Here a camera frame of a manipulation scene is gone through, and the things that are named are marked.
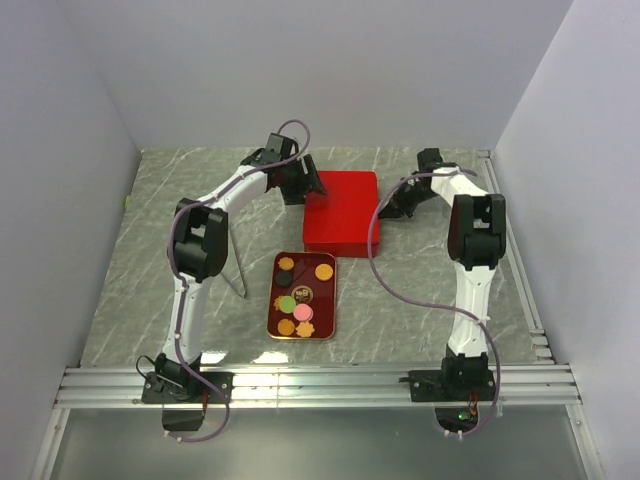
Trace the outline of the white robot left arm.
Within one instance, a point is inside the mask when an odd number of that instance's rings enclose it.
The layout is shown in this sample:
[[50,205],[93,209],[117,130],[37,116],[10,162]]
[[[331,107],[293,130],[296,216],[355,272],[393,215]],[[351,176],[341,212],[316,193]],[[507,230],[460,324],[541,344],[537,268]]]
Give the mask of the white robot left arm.
[[178,202],[167,246],[174,301],[168,335],[154,360],[155,378],[177,401],[193,400],[204,384],[200,375],[204,309],[213,280],[227,263],[230,220],[274,188],[292,205],[304,203],[310,193],[326,193],[305,149],[292,138],[272,133],[266,146],[243,159],[220,186],[197,199]]

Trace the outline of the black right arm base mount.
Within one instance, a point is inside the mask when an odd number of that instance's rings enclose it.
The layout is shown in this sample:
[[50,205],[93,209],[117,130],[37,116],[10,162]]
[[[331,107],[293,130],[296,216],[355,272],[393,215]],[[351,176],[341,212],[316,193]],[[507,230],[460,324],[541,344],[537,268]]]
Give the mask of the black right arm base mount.
[[432,403],[436,425],[445,436],[459,440],[479,430],[496,413],[501,375],[491,370],[472,374],[471,379],[454,373],[446,379],[442,371],[410,370],[402,379],[409,386],[412,403]]

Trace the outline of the silver slotted tongs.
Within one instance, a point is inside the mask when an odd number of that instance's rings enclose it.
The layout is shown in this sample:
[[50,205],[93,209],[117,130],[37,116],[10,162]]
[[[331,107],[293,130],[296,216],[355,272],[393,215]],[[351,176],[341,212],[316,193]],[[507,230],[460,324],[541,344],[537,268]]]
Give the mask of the silver slotted tongs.
[[232,231],[228,233],[228,254],[220,276],[239,298],[247,298],[246,280]]

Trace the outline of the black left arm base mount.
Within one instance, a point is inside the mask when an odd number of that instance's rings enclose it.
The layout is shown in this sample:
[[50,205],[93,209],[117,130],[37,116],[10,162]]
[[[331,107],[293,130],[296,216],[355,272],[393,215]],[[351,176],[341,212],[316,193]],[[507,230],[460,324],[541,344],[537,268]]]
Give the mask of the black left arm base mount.
[[201,382],[196,382],[193,391],[187,391],[158,379],[154,372],[146,375],[141,402],[162,407],[162,426],[170,433],[197,432],[208,407],[223,405],[223,399]]

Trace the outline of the red box lid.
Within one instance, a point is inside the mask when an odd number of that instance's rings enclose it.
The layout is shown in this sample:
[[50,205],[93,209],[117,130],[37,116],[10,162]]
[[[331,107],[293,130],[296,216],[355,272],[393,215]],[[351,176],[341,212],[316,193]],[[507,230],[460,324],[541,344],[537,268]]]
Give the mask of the red box lid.
[[378,253],[378,179],[373,171],[328,170],[319,178],[325,194],[305,200],[302,240],[309,252],[335,257],[366,258]]

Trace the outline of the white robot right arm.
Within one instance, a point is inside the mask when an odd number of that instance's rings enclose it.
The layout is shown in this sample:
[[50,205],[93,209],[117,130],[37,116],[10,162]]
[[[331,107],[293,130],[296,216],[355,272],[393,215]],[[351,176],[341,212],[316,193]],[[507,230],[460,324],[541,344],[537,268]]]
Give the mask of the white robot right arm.
[[496,381],[489,368],[490,338],[486,334],[491,283],[506,253],[506,200],[469,179],[471,172],[446,162],[437,148],[417,154],[418,170],[404,178],[378,204],[367,234],[377,219],[412,217],[417,206],[439,197],[451,207],[447,252],[456,275],[451,335],[441,369],[432,377],[411,374],[419,396],[429,401],[490,399]]

